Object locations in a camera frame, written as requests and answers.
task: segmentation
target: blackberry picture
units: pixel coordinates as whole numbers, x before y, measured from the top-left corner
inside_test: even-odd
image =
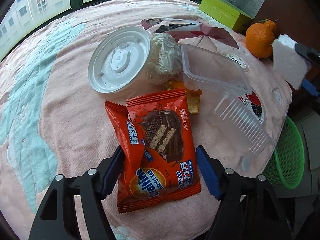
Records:
[[[251,107],[252,107],[252,110],[256,116],[261,116],[261,114],[262,114],[262,107],[261,106],[251,104]]]

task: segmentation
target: basket rim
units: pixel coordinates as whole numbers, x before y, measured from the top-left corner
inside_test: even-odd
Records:
[[[304,164],[305,164],[304,147],[303,147],[303,141],[302,141],[300,132],[299,132],[297,126],[295,125],[295,123],[288,116],[286,117],[285,122],[287,122],[292,127],[292,129],[294,130],[295,135],[297,137],[297,140],[299,140],[299,150],[300,150],[299,153],[300,153],[300,160],[301,160],[302,163],[301,163],[300,168],[299,168],[298,178],[297,178],[297,180],[296,180],[296,182],[294,184],[290,185],[289,183],[287,183],[287,181],[285,180],[285,178],[283,176],[283,173],[282,173],[282,170],[281,170],[280,161],[279,161],[279,157],[278,157],[278,149],[277,149],[277,147],[274,150],[274,157],[275,157],[275,162],[276,162],[276,169],[278,171],[278,175],[279,175],[279,178],[281,180],[281,183],[287,189],[294,189],[300,184],[302,176],[303,176]]]

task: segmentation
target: building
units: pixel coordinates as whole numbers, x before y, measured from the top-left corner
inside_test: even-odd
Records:
[[[0,24],[0,58],[26,34],[70,8],[70,0],[15,0]]]

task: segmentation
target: green plastic basket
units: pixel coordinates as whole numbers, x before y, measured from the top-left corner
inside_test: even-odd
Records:
[[[304,148],[294,122],[287,117],[278,144],[263,174],[273,186],[296,188],[304,170]]]

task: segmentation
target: ovaltine logo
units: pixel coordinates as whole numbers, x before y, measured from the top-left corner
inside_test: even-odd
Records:
[[[139,168],[130,182],[130,190],[135,197],[155,197],[166,186],[161,172],[153,168]]]

